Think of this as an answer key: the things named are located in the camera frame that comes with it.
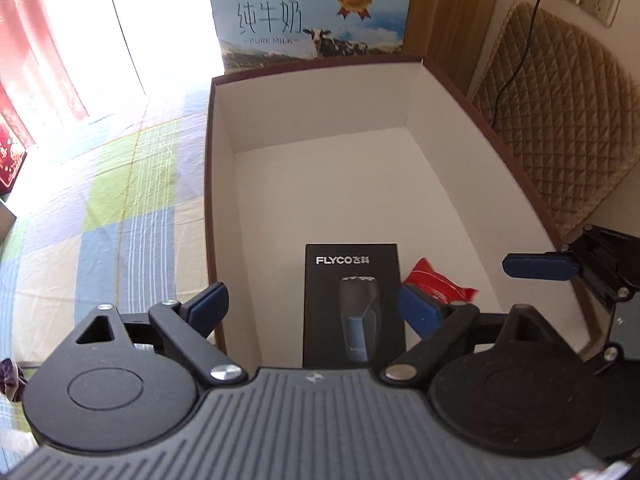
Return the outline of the blue milk carton box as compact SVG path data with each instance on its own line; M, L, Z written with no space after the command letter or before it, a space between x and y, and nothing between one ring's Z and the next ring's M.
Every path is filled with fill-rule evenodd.
M410 0L210 0L228 73L344 56L398 54Z

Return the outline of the pink window curtain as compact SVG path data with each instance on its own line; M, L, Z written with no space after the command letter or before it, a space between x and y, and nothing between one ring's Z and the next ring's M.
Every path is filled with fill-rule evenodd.
M27 145L69 133L88 117L43 0L1 0L1 115Z

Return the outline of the checked tablecloth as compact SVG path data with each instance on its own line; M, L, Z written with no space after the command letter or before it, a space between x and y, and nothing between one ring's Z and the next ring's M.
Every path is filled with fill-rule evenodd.
M14 434L110 455L173 434L203 386L165 356L148 312L215 283L206 231L209 88L102 119L26 159L1 245L1 354L23 367L1 402L1 465Z

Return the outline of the quilted brown chair cushion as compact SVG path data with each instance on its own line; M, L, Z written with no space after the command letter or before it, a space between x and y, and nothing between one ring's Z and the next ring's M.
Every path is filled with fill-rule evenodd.
M634 78L588 32L527 2L506 14L472 103L563 235L638 165Z

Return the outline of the red snack packet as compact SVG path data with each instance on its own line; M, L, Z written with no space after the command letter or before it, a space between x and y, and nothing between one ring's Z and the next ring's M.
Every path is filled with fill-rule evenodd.
M477 289L462 287L446 275L437 272L427 258L421 258L402 282L398 294L398 306L418 300L418 294L411 289L411 286L419 292L424 292L426 296L435 298L441 304L451 304L454 301L472 302L478 294Z

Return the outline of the black Flyco shaver box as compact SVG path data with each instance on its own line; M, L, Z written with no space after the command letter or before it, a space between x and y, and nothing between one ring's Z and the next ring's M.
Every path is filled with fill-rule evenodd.
M303 367L369 367L406 351L395 244L308 244L305 250Z

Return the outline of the dark purple scrunchie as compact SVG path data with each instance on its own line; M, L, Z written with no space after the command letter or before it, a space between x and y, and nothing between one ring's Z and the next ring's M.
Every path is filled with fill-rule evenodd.
M10 402L21 402L27 379L24 372L12 359L0 362L0 392Z

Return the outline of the brown cardboard storage box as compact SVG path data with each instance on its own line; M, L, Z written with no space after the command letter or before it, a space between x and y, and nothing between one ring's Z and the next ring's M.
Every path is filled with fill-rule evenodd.
M249 370L303 357L310 244L394 244L478 290L477 305L536 307L576 350L600 334L582 285L509 278L510 252L562 236L482 115L411 56L338 58L220 76L205 156L210 270L230 290L226 348Z

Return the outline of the red gift bag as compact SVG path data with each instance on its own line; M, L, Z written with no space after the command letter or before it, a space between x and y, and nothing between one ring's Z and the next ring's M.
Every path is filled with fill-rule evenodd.
M12 191L15 180L26 158L26 148L20 139L6 125L1 125L0 133L0 192Z

